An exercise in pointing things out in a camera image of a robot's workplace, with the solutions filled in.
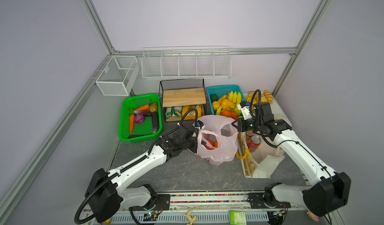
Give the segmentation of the orange Fanta can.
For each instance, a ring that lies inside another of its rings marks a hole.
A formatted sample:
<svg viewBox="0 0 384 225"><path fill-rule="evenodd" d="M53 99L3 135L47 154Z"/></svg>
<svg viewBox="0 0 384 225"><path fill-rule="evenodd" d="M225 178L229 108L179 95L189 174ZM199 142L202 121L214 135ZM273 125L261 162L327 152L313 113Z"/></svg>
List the orange Fanta can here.
<svg viewBox="0 0 384 225"><path fill-rule="evenodd" d="M247 131L246 132L246 136L247 137L252 137L254 135L254 132L252 132L252 131Z"/></svg>

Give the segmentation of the red tomato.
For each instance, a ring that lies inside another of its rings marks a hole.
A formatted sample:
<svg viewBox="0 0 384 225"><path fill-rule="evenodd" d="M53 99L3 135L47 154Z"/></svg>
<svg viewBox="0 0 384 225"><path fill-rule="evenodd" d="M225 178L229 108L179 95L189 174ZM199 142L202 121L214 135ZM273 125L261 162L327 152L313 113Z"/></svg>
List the red tomato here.
<svg viewBox="0 0 384 225"><path fill-rule="evenodd" d="M206 141L202 141L202 145L204 145L204 147L207 149L207 150L213 150L215 147L214 147L214 142L211 141L211 140L206 140Z"/></svg>

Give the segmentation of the pink plastic grocery bag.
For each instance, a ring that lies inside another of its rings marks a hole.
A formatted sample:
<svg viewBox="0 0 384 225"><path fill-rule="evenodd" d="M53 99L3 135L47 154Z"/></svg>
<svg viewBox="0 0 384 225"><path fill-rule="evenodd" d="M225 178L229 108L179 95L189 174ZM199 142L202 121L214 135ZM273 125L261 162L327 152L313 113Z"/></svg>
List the pink plastic grocery bag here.
<svg viewBox="0 0 384 225"><path fill-rule="evenodd" d="M215 166L231 162L238 152L238 131L232 126L235 120L224 116L206 115L200 117L199 121L204 124L204 128L197 137L197 156ZM218 142L218 148L207 150L202 145L202 141L206 140Z"/></svg>

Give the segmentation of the dark purple eggplant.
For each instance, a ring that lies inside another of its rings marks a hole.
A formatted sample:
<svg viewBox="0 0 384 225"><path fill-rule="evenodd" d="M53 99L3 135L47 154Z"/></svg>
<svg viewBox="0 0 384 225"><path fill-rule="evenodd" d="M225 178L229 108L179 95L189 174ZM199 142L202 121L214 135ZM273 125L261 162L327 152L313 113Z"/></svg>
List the dark purple eggplant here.
<svg viewBox="0 0 384 225"><path fill-rule="evenodd" d="M151 118L152 118L153 134L155 134L159 130L159 127L160 127L158 112L152 112Z"/></svg>

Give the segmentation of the cream canvas tote bag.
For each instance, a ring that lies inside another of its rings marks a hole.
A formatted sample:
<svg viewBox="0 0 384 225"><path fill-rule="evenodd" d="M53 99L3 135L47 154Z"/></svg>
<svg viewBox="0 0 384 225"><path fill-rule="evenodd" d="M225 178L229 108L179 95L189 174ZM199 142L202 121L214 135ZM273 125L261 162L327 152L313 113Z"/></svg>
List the cream canvas tote bag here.
<svg viewBox="0 0 384 225"><path fill-rule="evenodd" d="M251 153L246 143L246 133L238 133L237 143L236 157L241 161L243 174L247 179L269 179L285 158L283 149L272 148L263 140Z"/></svg>

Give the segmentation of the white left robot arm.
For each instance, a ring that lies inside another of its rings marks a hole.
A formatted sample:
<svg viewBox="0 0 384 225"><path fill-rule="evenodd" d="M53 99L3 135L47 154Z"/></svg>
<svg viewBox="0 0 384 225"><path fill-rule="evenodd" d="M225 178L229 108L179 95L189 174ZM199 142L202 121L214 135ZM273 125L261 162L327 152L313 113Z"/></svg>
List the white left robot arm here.
<svg viewBox="0 0 384 225"><path fill-rule="evenodd" d="M75 224L81 225L92 219L103 223L124 204L129 208L154 207L158 195L150 185L142 185L136 189L130 189L129 185L184 150L196 153L197 136L204 127L202 121L191 125L179 122L176 128L159 136L144 154L115 169L99 169L94 172L85 199L75 213Z"/></svg>

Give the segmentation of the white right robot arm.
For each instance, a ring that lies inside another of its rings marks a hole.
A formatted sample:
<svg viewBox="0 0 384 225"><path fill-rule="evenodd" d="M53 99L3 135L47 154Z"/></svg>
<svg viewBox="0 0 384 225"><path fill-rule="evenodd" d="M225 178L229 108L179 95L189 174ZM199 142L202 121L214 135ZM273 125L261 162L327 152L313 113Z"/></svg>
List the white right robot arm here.
<svg viewBox="0 0 384 225"><path fill-rule="evenodd" d="M232 123L238 132L255 132L268 146L282 149L309 183L306 187L279 183L267 186L264 195L267 206L286 202L306 207L315 216L323 217L347 205L351 178L336 172L316 156L285 120L276 120L269 103L241 102L238 109L243 117Z"/></svg>

